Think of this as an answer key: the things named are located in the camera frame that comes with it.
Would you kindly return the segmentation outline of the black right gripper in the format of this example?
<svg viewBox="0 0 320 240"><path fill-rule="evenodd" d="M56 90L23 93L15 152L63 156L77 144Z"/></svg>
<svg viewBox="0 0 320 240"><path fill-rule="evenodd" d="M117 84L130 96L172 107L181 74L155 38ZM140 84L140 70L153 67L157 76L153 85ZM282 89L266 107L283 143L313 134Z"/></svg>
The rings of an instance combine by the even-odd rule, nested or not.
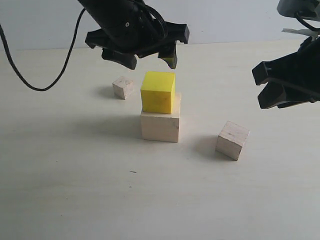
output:
<svg viewBox="0 0 320 240"><path fill-rule="evenodd" d="M320 100L320 39L308 37L289 55L262 61L252 69L261 109L289 108Z"/></svg>

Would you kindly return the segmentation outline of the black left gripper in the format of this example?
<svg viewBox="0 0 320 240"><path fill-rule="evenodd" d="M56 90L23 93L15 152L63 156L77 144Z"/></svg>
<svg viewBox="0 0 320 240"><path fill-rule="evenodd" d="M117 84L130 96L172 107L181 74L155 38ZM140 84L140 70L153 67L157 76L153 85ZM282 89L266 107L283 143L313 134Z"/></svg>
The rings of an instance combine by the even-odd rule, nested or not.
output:
<svg viewBox="0 0 320 240"><path fill-rule="evenodd" d="M172 23L147 14L102 14L92 18L100 29L89 31L85 43L91 49L102 48L104 60L130 70L136 68L136 57L144 58L156 53L174 70L178 64L177 42L187 44L189 41L187 24Z"/></svg>

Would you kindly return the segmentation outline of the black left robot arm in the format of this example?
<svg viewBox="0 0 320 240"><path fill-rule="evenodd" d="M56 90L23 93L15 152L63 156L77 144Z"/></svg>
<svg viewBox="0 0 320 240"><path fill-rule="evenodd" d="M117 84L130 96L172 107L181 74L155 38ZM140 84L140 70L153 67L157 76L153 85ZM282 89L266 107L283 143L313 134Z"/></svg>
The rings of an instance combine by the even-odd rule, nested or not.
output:
<svg viewBox="0 0 320 240"><path fill-rule="evenodd" d="M171 69L177 67L177 42L189 41L186 24L165 21L143 0L81 0L80 4L100 27L87 33L85 43L91 49L102 48L104 60L134 70L137 59L157 54Z"/></svg>

